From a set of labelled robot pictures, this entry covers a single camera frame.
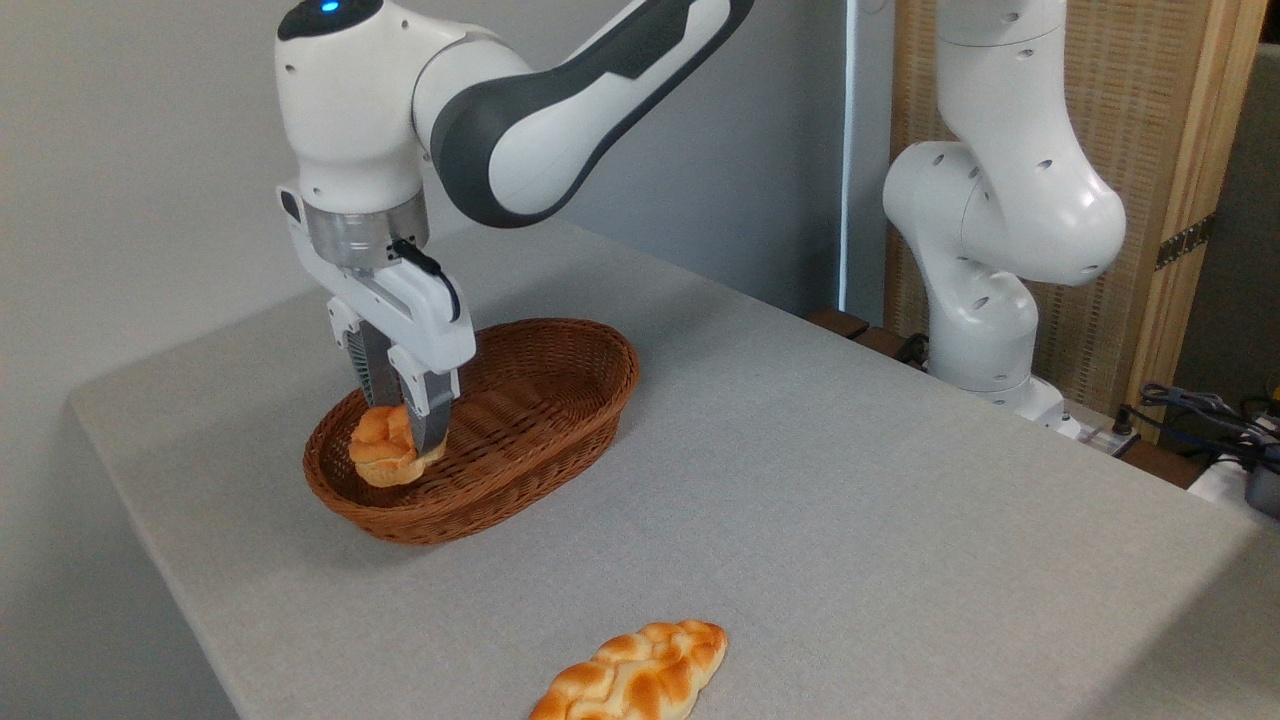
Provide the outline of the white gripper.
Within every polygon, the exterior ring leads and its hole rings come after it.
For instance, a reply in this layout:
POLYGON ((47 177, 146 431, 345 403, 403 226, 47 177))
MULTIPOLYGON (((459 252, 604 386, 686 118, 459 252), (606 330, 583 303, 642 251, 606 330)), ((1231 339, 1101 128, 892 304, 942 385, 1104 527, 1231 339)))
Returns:
POLYGON ((399 240, 424 250, 424 196, 369 214, 316 209, 288 186, 278 197, 303 268, 335 296, 326 302, 332 332, 366 404, 397 406, 404 398, 419 456, 436 452, 461 396, 456 368, 475 355, 476 342, 448 277, 424 270, 422 252, 403 259, 394 246, 399 240))

